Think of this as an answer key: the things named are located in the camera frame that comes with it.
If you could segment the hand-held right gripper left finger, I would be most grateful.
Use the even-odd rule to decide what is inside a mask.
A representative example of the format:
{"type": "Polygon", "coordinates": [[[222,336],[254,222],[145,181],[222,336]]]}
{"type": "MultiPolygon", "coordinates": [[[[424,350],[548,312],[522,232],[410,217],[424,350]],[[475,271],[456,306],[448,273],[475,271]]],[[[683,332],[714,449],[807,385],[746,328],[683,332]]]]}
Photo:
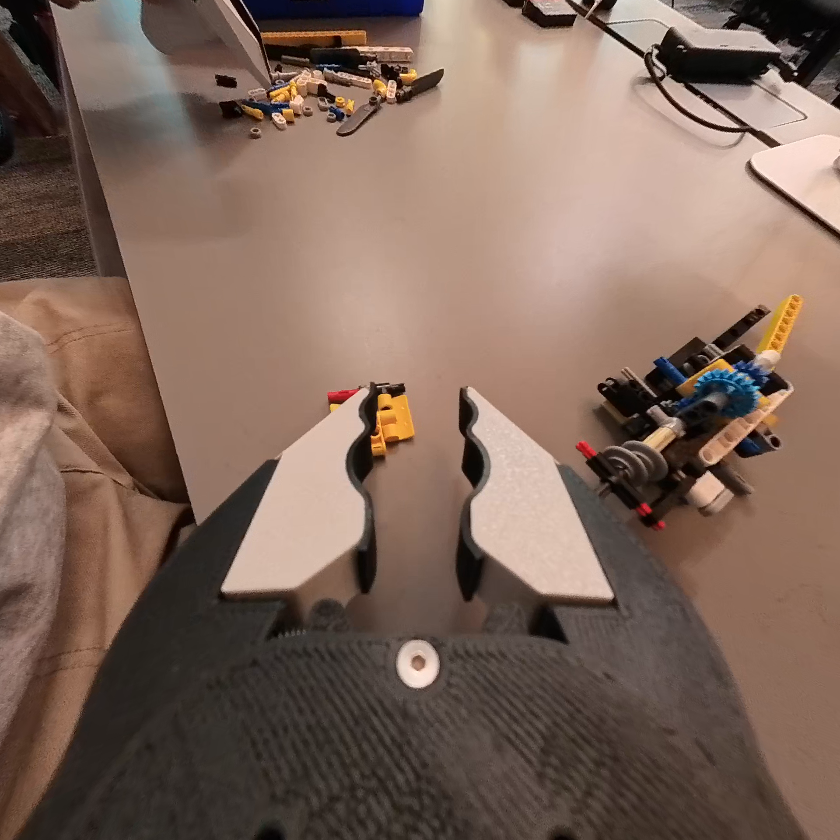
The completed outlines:
{"type": "Polygon", "coordinates": [[[299,617],[371,591],[375,385],[356,393],[279,456],[220,588],[229,601],[281,599],[299,617]]]}

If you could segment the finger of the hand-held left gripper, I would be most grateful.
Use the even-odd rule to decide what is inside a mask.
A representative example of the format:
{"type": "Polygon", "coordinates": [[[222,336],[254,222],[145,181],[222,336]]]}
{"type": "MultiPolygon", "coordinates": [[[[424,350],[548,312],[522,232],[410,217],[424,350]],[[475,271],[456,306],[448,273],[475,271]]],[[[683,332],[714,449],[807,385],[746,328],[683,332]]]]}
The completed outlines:
{"type": "Polygon", "coordinates": [[[142,1],[143,35],[160,53],[177,60],[203,60],[259,87],[272,69],[259,27],[241,1],[142,1]]]}

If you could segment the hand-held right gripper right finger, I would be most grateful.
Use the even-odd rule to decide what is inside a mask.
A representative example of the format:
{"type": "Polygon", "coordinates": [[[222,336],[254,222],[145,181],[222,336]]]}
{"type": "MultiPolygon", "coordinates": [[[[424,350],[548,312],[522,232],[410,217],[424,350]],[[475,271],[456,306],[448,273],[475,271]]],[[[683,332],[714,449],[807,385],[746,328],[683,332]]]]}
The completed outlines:
{"type": "Polygon", "coordinates": [[[615,592],[560,462],[471,385],[458,394],[457,584],[466,603],[611,609],[615,592]]]}

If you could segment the yellow lego block piece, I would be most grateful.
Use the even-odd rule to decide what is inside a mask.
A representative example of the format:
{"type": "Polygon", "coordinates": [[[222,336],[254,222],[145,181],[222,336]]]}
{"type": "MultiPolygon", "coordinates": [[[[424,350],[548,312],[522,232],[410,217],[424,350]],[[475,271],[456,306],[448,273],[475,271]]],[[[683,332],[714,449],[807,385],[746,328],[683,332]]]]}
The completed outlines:
{"type": "Polygon", "coordinates": [[[389,447],[415,435],[411,409],[402,382],[369,381],[360,385],[327,391],[331,413],[341,415],[342,431],[349,436],[348,457],[369,445],[374,458],[384,457],[389,447]]]}

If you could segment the pile of lego pieces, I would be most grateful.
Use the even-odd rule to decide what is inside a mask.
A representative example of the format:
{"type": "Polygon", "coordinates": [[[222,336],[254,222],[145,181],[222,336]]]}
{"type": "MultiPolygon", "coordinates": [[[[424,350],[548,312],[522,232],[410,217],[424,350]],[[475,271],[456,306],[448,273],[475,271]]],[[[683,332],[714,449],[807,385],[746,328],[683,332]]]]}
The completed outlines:
{"type": "Polygon", "coordinates": [[[260,31],[265,85],[218,102],[228,121],[249,121],[248,136],[271,125],[283,132],[320,113],[349,137],[386,105],[403,105],[436,90],[445,69],[419,73],[413,48],[373,45],[362,29],[260,31]]]}

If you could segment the partly built lego assembly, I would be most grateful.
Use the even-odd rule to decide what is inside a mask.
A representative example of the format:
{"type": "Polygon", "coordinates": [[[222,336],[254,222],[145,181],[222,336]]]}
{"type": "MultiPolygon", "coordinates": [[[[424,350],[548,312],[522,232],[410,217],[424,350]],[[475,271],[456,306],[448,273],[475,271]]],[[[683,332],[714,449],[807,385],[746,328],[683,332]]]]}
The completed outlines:
{"type": "Polygon", "coordinates": [[[576,450],[598,479],[600,497],[614,497],[646,529],[662,532],[678,507],[712,517],[753,494],[734,467],[778,451],[777,412],[795,392],[778,372],[804,299],[758,306],[705,341],[695,337],[659,356],[645,376],[622,368],[597,386],[601,408],[622,440],[576,450]]]}

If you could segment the blue plastic bin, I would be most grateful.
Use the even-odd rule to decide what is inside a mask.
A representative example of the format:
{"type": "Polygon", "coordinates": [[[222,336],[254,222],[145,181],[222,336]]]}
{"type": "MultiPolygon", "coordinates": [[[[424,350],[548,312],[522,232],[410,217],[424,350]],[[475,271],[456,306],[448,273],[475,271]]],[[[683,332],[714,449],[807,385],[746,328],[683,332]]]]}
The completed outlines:
{"type": "Polygon", "coordinates": [[[416,17],[424,1],[244,1],[257,21],[272,19],[331,19],[416,17]]]}

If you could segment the person's grey sweatshirt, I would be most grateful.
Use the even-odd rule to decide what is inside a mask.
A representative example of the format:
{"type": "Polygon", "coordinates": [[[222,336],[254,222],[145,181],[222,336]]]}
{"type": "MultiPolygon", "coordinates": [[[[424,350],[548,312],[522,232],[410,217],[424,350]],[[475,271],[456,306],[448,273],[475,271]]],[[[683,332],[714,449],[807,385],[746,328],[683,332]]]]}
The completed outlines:
{"type": "Polygon", "coordinates": [[[49,451],[58,395],[45,345],[1,316],[1,739],[54,620],[66,491],[49,451]]]}

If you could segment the white monitor stand base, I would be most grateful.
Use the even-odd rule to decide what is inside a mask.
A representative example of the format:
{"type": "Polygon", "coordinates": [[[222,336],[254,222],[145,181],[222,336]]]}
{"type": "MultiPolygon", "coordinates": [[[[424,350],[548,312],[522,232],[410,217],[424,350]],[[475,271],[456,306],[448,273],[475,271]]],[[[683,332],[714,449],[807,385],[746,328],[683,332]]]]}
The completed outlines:
{"type": "Polygon", "coordinates": [[[819,134],[754,154],[750,171],[839,235],[839,138],[819,134]]]}

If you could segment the black power adapter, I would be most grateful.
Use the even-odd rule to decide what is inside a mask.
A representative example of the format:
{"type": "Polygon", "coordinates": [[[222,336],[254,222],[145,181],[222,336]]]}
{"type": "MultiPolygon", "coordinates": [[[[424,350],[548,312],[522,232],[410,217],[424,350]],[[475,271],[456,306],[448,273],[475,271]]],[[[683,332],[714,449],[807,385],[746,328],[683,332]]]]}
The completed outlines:
{"type": "Polygon", "coordinates": [[[753,31],[671,27],[656,46],[654,57],[676,81],[747,85],[776,67],[782,54],[753,31]]]}

